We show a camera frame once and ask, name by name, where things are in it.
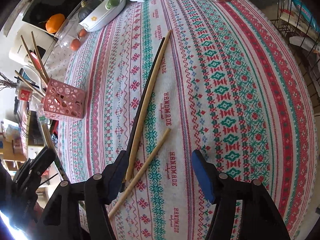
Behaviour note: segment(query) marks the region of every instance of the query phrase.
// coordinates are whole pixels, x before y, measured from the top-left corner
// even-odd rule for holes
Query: blue package
[[[313,18],[311,12],[308,10],[305,4],[302,3],[301,0],[292,0],[292,2],[298,8],[298,10],[300,10],[301,7],[301,14],[308,21],[308,23],[311,20],[311,27],[314,28],[317,32],[320,32],[320,28],[317,25],[316,20]]]

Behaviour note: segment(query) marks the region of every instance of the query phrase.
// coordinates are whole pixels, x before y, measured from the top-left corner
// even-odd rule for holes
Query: white spoon
[[[23,69],[25,71],[25,73],[27,74],[27,76],[35,83],[38,84],[41,93],[43,93],[45,95],[45,91],[42,88],[41,85],[41,77],[39,72],[36,70],[36,68],[34,67],[30,67],[30,66],[23,66]]]

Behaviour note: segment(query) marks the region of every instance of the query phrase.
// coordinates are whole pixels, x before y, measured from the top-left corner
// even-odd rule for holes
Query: pumpkin stem
[[[81,7],[85,7],[87,5],[86,1],[81,1]]]

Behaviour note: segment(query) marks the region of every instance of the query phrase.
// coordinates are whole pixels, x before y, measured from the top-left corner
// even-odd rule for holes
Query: bright light
[[[4,224],[7,226],[7,228],[9,229],[11,235],[13,236],[14,239],[16,240],[28,240],[28,238],[26,238],[26,236],[24,235],[24,233],[20,230],[17,230],[15,228],[12,228],[9,224],[9,218],[7,218],[1,211],[0,211],[0,216],[4,222]]]

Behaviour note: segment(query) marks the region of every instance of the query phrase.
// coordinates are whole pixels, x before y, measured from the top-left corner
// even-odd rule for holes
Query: dark green pumpkin
[[[78,13],[79,22],[82,22],[92,11],[98,7],[104,0],[88,0],[81,2],[81,9]]]

